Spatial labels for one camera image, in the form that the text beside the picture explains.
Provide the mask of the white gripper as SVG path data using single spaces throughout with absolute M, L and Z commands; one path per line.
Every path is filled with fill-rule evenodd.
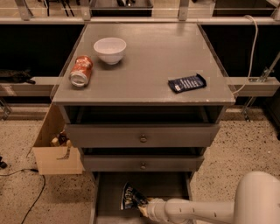
M 148 216 L 152 221 L 167 222 L 165 204 L 163 199 L 155 198 L 150 200 L 147 206 L 138 206 L 138 209 L 144 217 Z

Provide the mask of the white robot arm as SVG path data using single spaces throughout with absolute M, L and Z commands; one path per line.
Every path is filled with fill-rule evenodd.
M 139 209 L 152 221 L 173 224 L 191 220 L 212 224 L 280 224 L 280 181 L 268 173 L 252 171 L 240 180 L 234 202 L 152 199 Z

